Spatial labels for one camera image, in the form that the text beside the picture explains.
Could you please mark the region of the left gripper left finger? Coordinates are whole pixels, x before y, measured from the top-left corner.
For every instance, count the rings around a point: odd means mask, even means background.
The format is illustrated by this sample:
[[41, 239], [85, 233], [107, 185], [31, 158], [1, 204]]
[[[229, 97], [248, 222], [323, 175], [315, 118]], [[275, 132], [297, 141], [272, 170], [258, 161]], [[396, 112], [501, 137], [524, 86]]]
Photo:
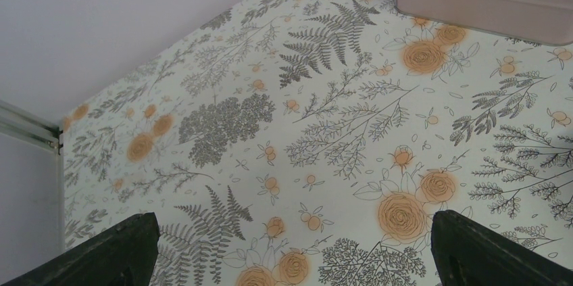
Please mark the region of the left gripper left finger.
[[135, 214], [6, 285], [149, 285], [158, 256], [155, 213]]

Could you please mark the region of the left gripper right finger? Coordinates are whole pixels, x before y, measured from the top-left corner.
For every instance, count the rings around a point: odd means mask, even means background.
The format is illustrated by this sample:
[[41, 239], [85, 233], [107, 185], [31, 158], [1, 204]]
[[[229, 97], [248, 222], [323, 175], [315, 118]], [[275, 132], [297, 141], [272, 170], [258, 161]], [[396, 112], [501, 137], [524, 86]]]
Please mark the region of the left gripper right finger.
[[431, 252], [443, 285], [571, 285], [572, 271], [453, 211], [432, 220]]

